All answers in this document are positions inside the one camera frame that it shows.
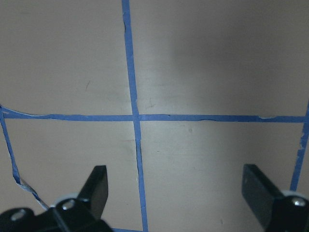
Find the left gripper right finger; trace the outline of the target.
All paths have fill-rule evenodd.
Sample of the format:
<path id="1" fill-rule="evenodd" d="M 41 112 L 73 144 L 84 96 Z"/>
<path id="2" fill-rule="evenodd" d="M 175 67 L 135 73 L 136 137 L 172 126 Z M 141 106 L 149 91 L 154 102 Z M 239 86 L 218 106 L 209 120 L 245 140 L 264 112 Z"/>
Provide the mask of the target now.
<path id="1" fill-rule="evenodd" d="M 284 198 L 282 192 L 257 165 L 245 164 L 241 193 L 260 225 L 267 229 L 271 225 L 275 202 Z"/>

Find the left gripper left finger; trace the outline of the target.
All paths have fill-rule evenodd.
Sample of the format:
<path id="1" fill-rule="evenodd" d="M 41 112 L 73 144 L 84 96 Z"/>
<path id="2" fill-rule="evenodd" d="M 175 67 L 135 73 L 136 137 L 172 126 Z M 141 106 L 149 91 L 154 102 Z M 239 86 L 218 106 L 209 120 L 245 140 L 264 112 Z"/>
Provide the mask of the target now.
<path id="1" fill-rule="evenodd" d="M 77 199 L 96 219 L 101 219 L 108 199 L 108 176 L 106 165 L 95 166 L 79 192 Z"/>

